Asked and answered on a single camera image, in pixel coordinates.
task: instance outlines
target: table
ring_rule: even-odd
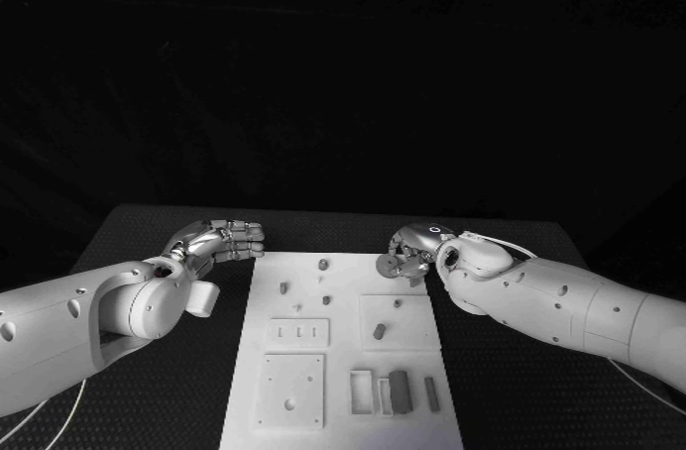
[[[110,213],[74,273],[159,255],[172,234],[198,219],[260,222],[268,251],[385,253],[394,233],[431,221],[524,246],[584,267],[552,222],[127,204]],[[54,449],[219,448],[254,262],[219,264],[205,280],[222,292],[208,319],[185,313],[165,339],[85,383],[83,402]],[[597,356],[537,341],[490,317],[462,311],[428,275],[443,360],[464,448],[684,449],[686,422]],[[668,397],[660,382],[642,383]],[[57,395],[9,450],[45,448],[70,416],[80,386]],[[0,419],[0,435],[31,409]]]

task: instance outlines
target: robotic hand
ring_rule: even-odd
[[[0,294],[0,417],[36,405],[172,331],[183,311],[207,318],[215,263],[264,255],[264,233],[241,220],[198,221],[160,257]],[[100,334],[119,338],[106,342]]]
[[[529,255],[515,259],[498,243]],[[521,247],[439,224],[404,227],[379,274],[417,280],[436,263],[454,304],[531,337],[614,361],[686,393],[686,303],[539,259]]]

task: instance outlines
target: cable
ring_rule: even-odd
[[[521,247],[519,245],[515,245],[515,244],[511,244],[511,242],[506,242],[505,240],[501,240],[501,239],[495,239],[493,237],[486,237],[485,235],[480,235],[480,234],[475,234],[475,232],[464,232],[464,234],[470,234],[472,236],[475,237],[480,237],[482,239],[486,239],[486,240],[490,240],[492,242],[496,242],[498,244],[502,244],[502,245],[506,245],[508,247],[512,247],[515,250],[519,250],[526,256],[529,256],[529,258],[532,259],[538,259],[539,257],[532,253],[529,252],[524,247]]]
[[[75,415],[75,412],[77,412],[77,407],[80,406],[80,401],[83,399],[83,393],[84,393],[84,387],[87,386],[87,380],[84,380],[83,382],[83,389],[80,390],[80,396],[77,397],[77,402],[75,402],[75,406],[72,407],[72,413],[70,414],[70,417],[68,417],[68,421],[65,422],[65,425],[62,427],[62,430],[61,430],[61,433],[58,434],[58,436],[55,437],[54,441],[51,442],[51,445],[47,447],[47,450],[51,450],[51,448],[54,447],[55,445],[55,442],[58,441],[58,439],[61,438],[62,436],[62,433],[65,432],[65,429],[68,428],[68,425],[70,425],[70,422],[72,420],[72,416]],[[48,400],[44,400],[41,403],[39,403],[39,406],[34,409],[32,413],[26,416],[26,418],[22,420],[22,422],[19,423],[19,425],[15,427],[15,429],[11,431],[11,433],[0,439],[0,445],[9,440],[9,438],[15,435],[15,433],[19,432],[19,430],[22,429],[22,427],[25,426],[26,422],[32,419],[34,415],[36,415],[36,412],[42,409],[44,405],[47,404]]]
[[[32,413],[26,416],[26,418],[22,420],[21,424],[15,427],[15,429],[11,431],[11,433],[0,439],[0,445],[11,439],[11,437],[19,432],[22,427],[25,426],[26,422],[32,419],[32,417],[36,415],[36,412],[42,409],[44,405],[47,404],[47,400],[44,400],[39,403],[39,406],[34,409]]]
[[[80,406],[80,400],[83,399],[83,393],[84,393],[84,387],[85,387],[85,386],[87,386],[87,380],[84,380],[84,382],[83,382],[83,389],[80,390],[80,396],[77,397],[77,402],[75,402],[75,406],[72,407],[72,413],[70,414],[68,421],[65,422],[65,425],[64,425],[64,427],[62,427],[61,433],[58,434],[58,436],[55,437],[54,441],[51,442],[51,445],[47,447],[47,450],[51,450],[51,448],[54,448],[55,442],[57,442],[58,439],[61,438],[62,432],[64,432],[65,429],[68,428],[70,421],[72,420],[72,417],[75,416],[77,407]]]
[[[669,405],[678,412],[686,415],[686,410],[682,410],[672,402],[668,402],[630,375],[629,372],[619,366],[617,362],[607,358],[611,364],[619,368],[619,371],[629,377],[633,383],[662,402],[665,405]]]

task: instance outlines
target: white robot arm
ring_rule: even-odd
[[[629,364],[686,393],[686,303],[531,253],[519,261],[496,242],[470,232],[456,237],[439,224],[411,224],[379,257],[378,271],[417,279],[436,263],[467,312],[490,315],[554,346]]]
[[[162,338],[186,310],[212,314],[214,263],[264,255],[261,225],[198,221],[160,257],[0,294],[0,417],[36,405]],[[103,333],[117,339],[104,342]]]

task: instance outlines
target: dark table surface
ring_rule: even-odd
[[[586,267],[557,223],[403,215],[121,205],[72,272],[159,255],[172,234],[198,219],[263,224],[267,251],[385,253],[398,229],[437,222],[524,246],[539,257]],[[54,449],[218,449],[232,386],[254,261],[225,263],[205,277],[222,292],[208,319],[185,313],[165,339],[85,383],[72,423]],[[443,361],[467,450],[685,449],[686,421],[610,362],[518,333],[462,311],[428,275]],[[629,369],[668,398],[660,382]],[[44,449],[70,416],[80,386],[57,395],[6,443]],[[0,436],[31,409],[0,419]]]

